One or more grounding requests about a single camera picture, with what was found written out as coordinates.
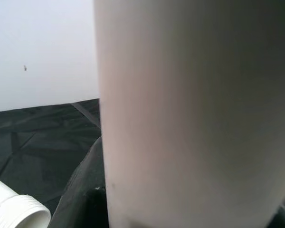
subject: white wall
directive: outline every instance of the white wall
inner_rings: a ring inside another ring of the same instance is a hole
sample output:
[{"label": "white wall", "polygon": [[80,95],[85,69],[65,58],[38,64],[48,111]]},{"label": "white wall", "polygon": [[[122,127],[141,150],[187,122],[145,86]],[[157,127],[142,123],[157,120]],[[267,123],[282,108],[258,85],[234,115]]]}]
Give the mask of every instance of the white wall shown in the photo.
[{"label": "white wall", "polygon": [[0,111],[97,98],[95,66],[92,0],[0,0]]}]

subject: pipe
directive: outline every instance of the pipe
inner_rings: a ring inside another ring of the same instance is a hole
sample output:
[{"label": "pipe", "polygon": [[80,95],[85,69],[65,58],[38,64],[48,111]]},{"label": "pipe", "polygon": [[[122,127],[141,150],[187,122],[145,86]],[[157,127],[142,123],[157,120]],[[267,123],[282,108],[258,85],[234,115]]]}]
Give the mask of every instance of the pipe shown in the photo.
[{"label": "pipe", "polygon": [[49,210],[31,196],[18,195],[0,181],[0,228],[47,228]]},{"label": "pipe", "polygon": [[110,228],[264,228],[285,198],[285,0],[95,0]]}]

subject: black tarp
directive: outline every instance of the black tarp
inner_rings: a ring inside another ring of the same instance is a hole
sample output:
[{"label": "black tarp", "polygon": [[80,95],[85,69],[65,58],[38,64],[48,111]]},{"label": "black tarp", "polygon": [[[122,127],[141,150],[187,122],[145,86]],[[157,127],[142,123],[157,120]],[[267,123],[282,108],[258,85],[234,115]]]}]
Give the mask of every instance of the black tarp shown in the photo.
[{"label": "black tarp", "polygon": [[[98,99],[80,102],[99,119]],[[0,112],[0,180],[51,213],[100,129],[71,104]]]}]

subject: white backdrop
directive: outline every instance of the white backdrop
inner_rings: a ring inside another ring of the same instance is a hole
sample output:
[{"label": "white backdrop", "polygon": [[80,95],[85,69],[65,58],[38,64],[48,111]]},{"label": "white backdrop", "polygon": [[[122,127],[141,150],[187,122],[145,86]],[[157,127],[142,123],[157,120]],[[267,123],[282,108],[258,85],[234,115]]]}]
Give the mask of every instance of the white backdrop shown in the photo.
[{"label": "white backdrop", "polygon": [[0,111],[98,96],[92,0],[0,0]]}]

